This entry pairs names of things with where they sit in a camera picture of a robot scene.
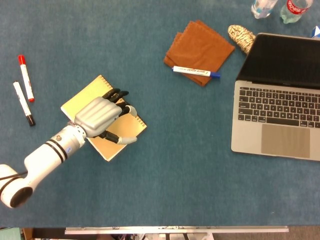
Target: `marker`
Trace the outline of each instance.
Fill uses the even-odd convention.
[[[24,114],[26,116],[26,119],[29,122],[29,125],[30,126],[36,125],[35,120],[31,115],[30,109],[28,107],[28,104],[26,102],[24,93],[22,92],[22,89],[21,89],[21,86],[20,86],[19,82],[17,82],[17,81],[13,82],[13,86],[14,86],[14,89],[16,91],[16,94],[18,95],[19,101],[21,103],[21,106],[22,106],[22,109],[23,109]]]
[[[193,74],[193,75],[200,75],[200,76],[207,76],[212,78],[220,78],[220,73],[214,71],[206,71],[182,66],[174,66],[172,68],[174,72],[177,73],[184,73],[184,74]]]
[[[35,97],[34,97],[34,94],[32,93],[31,82],[29,79],[28,71],[27,71],[25,56],[18,55],[18,60],[20,63],[20,68],[21,68],[24,86],[25,86],[25,90],[26,90],[26,96],[28,97],[30,102],[34,102]]]

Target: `red bottle label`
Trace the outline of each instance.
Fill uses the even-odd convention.
[[[288,10],[293,13],[293,14],[296,14],[296,15],[300,15],[300,14],[303,14],[305,13],[308,8],[299,8],[299,7],[296,7],[296,5],[294,5],[294,3],[291,1],[291,0],[288,0],[286,2],[286,6],[288,8]]]

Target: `trackpad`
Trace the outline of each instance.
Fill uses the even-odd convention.
[[[262,125],[261,152],[296,158],[310,158],[310,129]]]

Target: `cable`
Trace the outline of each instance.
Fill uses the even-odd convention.
[[[24,171],[24,172],[20,172],[20,173],[17,173],[17,174],[10,175],[10,176],[0,177],[0,181],[1,180],[5,180],[5,179],[11,179],[11,178],[14,178],[14,177],[19,177],[19,176],[25,175],[27,173],[28,173],[28,171]]]

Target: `yellow notebook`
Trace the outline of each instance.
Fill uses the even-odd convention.
[[[86,106],[96,97],[102,97],[112,88],[113,87],[108,83],[108,81],[102,75],[99,75],[77,95],[63,104],[61,106],[61,110],[71,121],[74,121],[76,114],[84,106]],[[146,127],[147,125],[141,120],[140,117],[134,117],[128,113],[119,117],[112,125],[108,127],[107,130],[121,137],[136,137],[144,129],[146,129]],[[100,137],[88,138],[88,141],[107,161],[110,161],[126,146],[116,144]]]

